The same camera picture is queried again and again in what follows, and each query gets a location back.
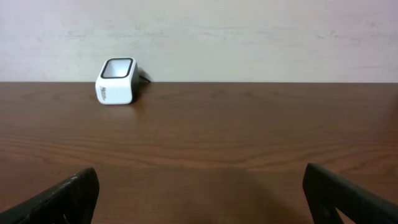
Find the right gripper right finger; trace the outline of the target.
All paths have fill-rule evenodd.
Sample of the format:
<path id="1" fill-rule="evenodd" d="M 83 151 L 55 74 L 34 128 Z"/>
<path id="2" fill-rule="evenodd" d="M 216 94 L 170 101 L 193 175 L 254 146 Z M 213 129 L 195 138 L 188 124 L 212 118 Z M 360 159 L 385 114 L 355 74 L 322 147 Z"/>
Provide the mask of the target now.
<path id="1" fill-rule="evenodd" d="M 338 212 L 355 223 L 397 223 L 396 204 L 318 164 L 307 164 L 302 187 L 314 223 L 343 223 Z"/>

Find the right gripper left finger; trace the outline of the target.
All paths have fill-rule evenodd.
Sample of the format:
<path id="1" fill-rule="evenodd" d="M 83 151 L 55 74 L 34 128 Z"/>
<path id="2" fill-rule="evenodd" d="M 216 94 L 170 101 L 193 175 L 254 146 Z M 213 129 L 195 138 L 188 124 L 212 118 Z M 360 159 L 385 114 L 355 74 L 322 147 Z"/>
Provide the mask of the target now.
<path id="1" fill-rule="evenodd" d="M 1 213 L 1 223 L 91 223 L 99 195 L 94 168 L 84 169 Z"/>

